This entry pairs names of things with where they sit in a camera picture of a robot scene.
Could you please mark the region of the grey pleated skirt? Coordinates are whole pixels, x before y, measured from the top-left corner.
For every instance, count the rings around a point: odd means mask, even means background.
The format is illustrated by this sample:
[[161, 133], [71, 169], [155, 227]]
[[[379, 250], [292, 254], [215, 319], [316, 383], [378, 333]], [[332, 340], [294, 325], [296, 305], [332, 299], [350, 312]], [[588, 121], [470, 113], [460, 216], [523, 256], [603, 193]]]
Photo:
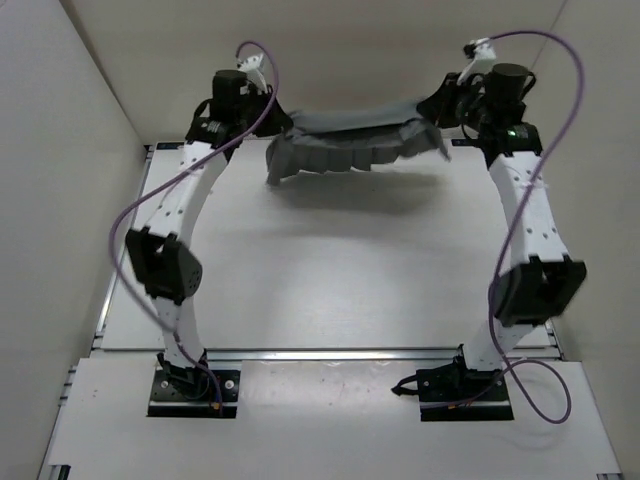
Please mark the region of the grey pleated skirt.
[[365, 110], [294, 111], [289, 118], [266, 150], [270, 186], [301, 171], [369, 171], [429, 151], [451, 159], [440, 130], [418, 113], [415, 100]]

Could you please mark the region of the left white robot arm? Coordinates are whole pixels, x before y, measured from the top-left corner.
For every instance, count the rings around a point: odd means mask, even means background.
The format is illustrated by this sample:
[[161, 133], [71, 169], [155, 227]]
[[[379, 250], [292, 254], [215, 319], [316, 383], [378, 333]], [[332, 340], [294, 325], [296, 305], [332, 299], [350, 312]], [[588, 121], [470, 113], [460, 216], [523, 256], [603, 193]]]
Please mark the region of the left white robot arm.
[[218, 71], [211, 97], [196, 107], [185, 136], [180, 180], [144, 225], [126, 234], [135, 278], [163, 324], [161, 364], [185, 397], [197, 398], [209, 385], [193, 305], [203, 277], [202, 264], [190, 249], [195, 223], [244, 136], [275, 135], [289, 123], [261, 71]]

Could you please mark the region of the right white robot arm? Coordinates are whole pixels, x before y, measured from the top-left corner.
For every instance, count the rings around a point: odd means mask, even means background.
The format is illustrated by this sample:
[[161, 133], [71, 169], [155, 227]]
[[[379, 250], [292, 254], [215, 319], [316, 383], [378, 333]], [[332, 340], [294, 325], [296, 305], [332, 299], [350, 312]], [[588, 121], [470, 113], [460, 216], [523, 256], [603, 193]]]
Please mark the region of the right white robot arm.
[[464, 366], [448, 376], [449, 391], [471, 400], [520, 340], [560, 316], [586, 278], [558, 232], [539, 163], [537, 128], [524, 121], [524, 98], [536, 77], [524, 66], [473, 60], [449, 73], [418, 112], [439, 128], [473, 130], [499, 193], [508, 231], [488, 291], [489, 318], [461, 347]]

